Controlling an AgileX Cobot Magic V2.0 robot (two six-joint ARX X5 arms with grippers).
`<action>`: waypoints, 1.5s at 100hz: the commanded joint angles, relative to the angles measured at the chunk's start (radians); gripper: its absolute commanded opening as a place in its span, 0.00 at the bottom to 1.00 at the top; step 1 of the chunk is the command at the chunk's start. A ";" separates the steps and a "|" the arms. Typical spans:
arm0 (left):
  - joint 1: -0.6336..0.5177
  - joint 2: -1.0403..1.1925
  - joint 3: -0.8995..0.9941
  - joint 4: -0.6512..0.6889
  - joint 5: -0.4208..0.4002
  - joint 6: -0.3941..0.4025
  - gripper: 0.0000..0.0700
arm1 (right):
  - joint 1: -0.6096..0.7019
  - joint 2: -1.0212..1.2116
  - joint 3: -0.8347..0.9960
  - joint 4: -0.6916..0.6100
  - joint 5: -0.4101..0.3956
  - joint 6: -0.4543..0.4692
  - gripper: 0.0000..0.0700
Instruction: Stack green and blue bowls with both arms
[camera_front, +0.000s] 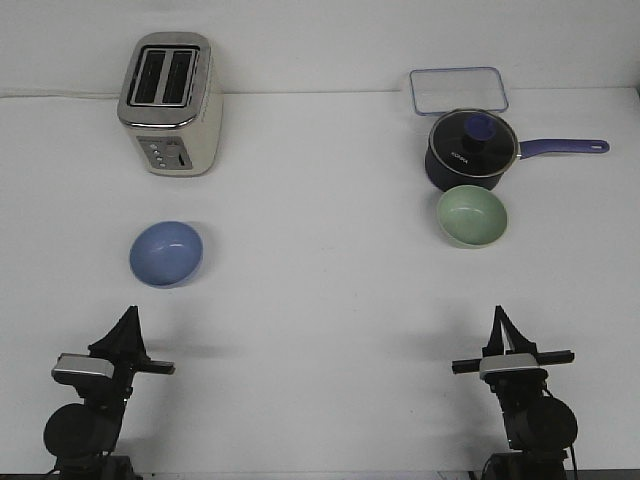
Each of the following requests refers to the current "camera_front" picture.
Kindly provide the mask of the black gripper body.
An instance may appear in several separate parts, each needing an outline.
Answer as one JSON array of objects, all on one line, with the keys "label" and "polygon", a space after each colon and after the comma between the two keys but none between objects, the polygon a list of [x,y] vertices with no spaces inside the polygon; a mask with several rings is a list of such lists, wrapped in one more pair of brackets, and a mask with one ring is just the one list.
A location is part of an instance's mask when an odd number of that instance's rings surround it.
[{"label": "black gripper body", "polygon": [[99,347],[98,343],[89,346],[90,356],[108,360],[114,366],[113,389],[120,395],[130,395],[133,380],[137,373],[172,375],[175,372],[173,362],[152,360],[144,346],[121,348],[118,346]]},{"label": "black gripper body", "polygon": [[477,374],[479,379],[496,388],[500,382],[529,385],[542,389],[548,378],[547,366],[569,364],[575,360],[571,350],[532,353],[508,353],[478,359],[455,360],[454,374]]}]

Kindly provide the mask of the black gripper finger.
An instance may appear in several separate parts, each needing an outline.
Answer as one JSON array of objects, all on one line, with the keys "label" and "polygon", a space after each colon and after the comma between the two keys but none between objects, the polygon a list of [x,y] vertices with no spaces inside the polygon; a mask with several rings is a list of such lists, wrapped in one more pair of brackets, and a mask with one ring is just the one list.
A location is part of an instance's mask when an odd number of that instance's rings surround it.
[{"label": "black gripper finger", "polygon": [[132,325],[132,335],[133,335],[132,349],[135,351],[139,359],[143,359],[143,358],[147,359],[148,355],[147,355],[146,347],[142,337],[142,331],[141,331],[140,319],[139,319],[139,309],[137,307],[134,307],[132,310],[131,325]]},{"label": "black gripper finger", "polygon": [[101,339],[92,344],[93,356],[118,356],[129,350],[129,321],[134,307],[130,306],[115,326]]},{"label": "black gripper finger", "polygon": [[502,326],[505,332],[510,350],[514,354],[528,353],[537,354],[537,345],[535,342],[528,340],[513,324],[508,315],[503,312]]},{"label": "black gripper finger", "polygon": [[494,320],[489,341],[485,346],[486,356],[499,356],[504,354],[503,325],[507,319],[508,316],[503,307],[497,305],[494,311]]}]

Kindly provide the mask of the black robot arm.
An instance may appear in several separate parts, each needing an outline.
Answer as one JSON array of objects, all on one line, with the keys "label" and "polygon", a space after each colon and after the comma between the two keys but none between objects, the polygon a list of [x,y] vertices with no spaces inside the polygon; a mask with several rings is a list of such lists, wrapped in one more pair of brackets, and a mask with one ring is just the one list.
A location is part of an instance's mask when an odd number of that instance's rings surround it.
[{"label": "black robot arm", "polygon": [[569,364],[570,350],[542,352],[495,307],[491,333],[481,356],[455,360],[455,374],[476,373],[496,395],[509,452],[493,453],[482,479],[566,479],[566,458],[575,457],[577,418],[547,386],[550,365]]},{"label": "black robot arm", "polygon": [[138,373],[171,375],[172,362],[151,359],[143,341],[139,309],[132,305],[86,354],[62,353],[53,380],[71,386],[82,400],[48,419],[43,441],[56,458],[59,479],[139,479],[131,459],[114,453]]}]

